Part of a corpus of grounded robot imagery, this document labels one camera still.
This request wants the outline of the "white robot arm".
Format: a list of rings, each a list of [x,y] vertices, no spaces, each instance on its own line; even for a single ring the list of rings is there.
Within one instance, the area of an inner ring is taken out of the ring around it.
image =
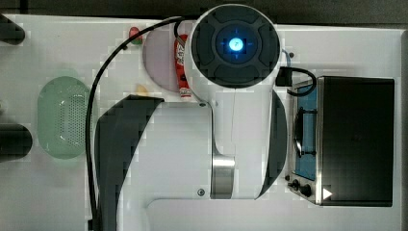
[[[287,122],[274,90],[280,38],[238,4],[203,13],[182,63],[191,100],[129,95],[97,122],[97,231],[149,231],[159,199],[258,199],[281,173]]]

